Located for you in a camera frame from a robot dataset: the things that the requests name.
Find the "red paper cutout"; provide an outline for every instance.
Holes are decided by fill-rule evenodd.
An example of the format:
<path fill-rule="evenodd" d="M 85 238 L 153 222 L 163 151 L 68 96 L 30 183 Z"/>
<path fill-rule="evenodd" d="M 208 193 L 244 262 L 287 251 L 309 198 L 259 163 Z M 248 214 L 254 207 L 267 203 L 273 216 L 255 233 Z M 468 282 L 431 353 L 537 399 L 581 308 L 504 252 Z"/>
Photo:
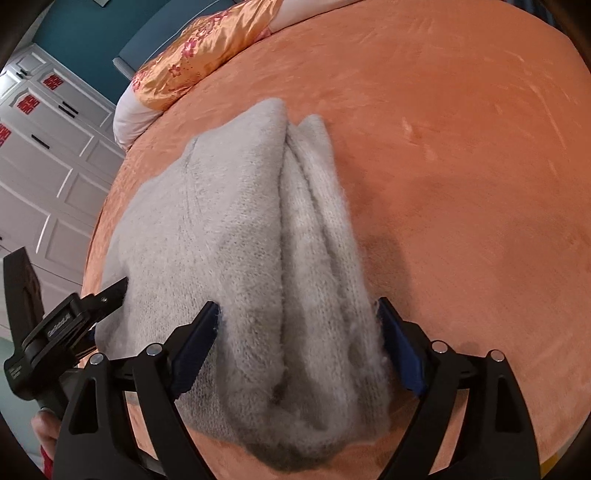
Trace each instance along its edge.
<path fill-rule="evenodd" d="M 62 83 L 64 83 L 64 81 L 61 78 L 59 78 L 55 73 L 52 73 L 51 75 L 49 75 L 49 77 L 43 80 L 43 85 L 45 85 L 50 90 L 55 90 Z"/>
<path fill-rule="evenodd" d="M 10 137 L 12 132 L 4 125 L 0 124 L 0 147 Z"/>
<path fill-rule="evenodd" d="M 17 103 L 17 108 L 23 112 L 25 115 L 31 113 L 37 105 L 39 105 L 39 100 L 37 100 L 33 95 L 27 95 L 24 99 Z"/>

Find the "black cabinet handle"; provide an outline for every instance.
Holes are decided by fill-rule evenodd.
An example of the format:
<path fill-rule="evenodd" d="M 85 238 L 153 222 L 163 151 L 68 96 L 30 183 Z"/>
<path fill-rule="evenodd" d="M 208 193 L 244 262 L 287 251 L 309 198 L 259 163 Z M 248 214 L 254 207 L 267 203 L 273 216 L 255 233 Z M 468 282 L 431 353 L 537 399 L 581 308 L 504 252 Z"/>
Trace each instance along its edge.
<path fill-rule="evenodd" d="M 62 102 L 62 104 L 64 104 L 66 107 L 68 107 L 70 110 L 72 110 L 76 115 L 78 115 L 80 113 L 78 110 L 76 110 L 74 107 L 72 107 L 68 103 Z"/>
<path fill-rule="evenodd" d="M 35 135 L 31 134 L 31 138 L 37 142 L 38 144 L 42 145 L 43 147 L 45 147 L 46 149 L 49 150 L 49 145 L 47 145 L 43 140 L 39 140 Z"/>
<path fill-rule="evenodd" d="M 64 112 L 66 115 L 71 116 L 72 118 L 76 118 L 76 116 L 70 112 L 69 110 L 66 110 L 65 108 L 63 108 L 61 105 L 57 106 L 62 112 Z"/>

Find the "metal screw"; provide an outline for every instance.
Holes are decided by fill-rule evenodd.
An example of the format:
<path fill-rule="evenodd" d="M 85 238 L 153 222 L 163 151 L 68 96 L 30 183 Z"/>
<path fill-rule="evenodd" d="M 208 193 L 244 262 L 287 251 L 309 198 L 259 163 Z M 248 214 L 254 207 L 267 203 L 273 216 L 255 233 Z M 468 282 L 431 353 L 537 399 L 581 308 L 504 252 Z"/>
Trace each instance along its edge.
<path fill-rule="evenodd" d="M 441 340 L 435 340 L 431 344 L 431 348 L 433 348 L 433 350 L 435 350 L 437 353 L 445 353 L 447 352 L 447 343 L 442 342 Z"/>
<path fill-rule="evenodd" d="M 95 353 L 93 356 L 90 357 L 90 360 L 88 360 L 88 361 L 90 362 L 91 365 L 98 365 L 104 359 L 105 359 L 105 356 L 102 353 Z"/>
<path fill-rule="evenodd" d="M 500 350 L 493 350 L 491 352 L 491 358 L 495 362 L 502 362 L 505 359 L 505 354 L 503 352 L 501 352 Z"/>
<path fill-rule="evenodd" d="M 162 351 L 162 345 L 160 345 L 159 343 L 153 343 L 152 345 L 148 345 L 148 348 L 146 349 L 146 353 L 149 356 L 156 356 L 161 351 Z"/>

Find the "orange blanket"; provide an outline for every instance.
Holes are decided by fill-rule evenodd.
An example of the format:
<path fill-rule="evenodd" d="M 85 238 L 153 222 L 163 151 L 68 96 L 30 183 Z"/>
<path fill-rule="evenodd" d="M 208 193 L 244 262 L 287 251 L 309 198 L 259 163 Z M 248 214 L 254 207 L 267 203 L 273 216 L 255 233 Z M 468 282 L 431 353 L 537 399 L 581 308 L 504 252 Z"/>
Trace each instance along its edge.
<path fill-rule="evenodd" d="M 541 460 L 552 455 L 591 405 L 591 75 L 568 38 L 499 1 L 365 0 L 255 44 L 132 147 L 96 228 L 85 292 L 99 290 L 137 188 L 189 138 L 271 96 L 294 122 L 326 120 L 372 295 L 460 352 L 503 350 Z M 415 406 L 397 399 L 388 437 L 313 472 L 272 472 L 191 435 L 219 479 L 374 479 Z M 458 409 L 436 467 L 460 423 Z"/>

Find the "blue gripper pad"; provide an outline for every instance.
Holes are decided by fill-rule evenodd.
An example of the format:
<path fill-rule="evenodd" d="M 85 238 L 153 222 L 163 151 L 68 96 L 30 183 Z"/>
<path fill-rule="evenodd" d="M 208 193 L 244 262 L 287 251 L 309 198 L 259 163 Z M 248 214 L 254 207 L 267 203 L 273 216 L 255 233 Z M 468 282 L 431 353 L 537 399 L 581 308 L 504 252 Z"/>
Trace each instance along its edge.
<path fill-rule="evenodd" d="M 170 395 L 177 400 L 183 393 L 191 390 L 201 370 L 207 354 L 217 336 L 217 317 L 219 306 L 210 301 L 199 312 L 183 346 L 171 358 L 173 380 L 169 387 Z"/>
<path fill-rule="evenodd" d="M 428 385 L 425 376 L 425 360 L 421 356 L 420 345 L 415 339 L 405 334 L 403 320 L 388 299 L 381 298 L 378 304 L 384 347 L 394 369 L 398 373 L 402 386 L 412 391 L 417 397 L 421 397 L 427 391 Z"/>

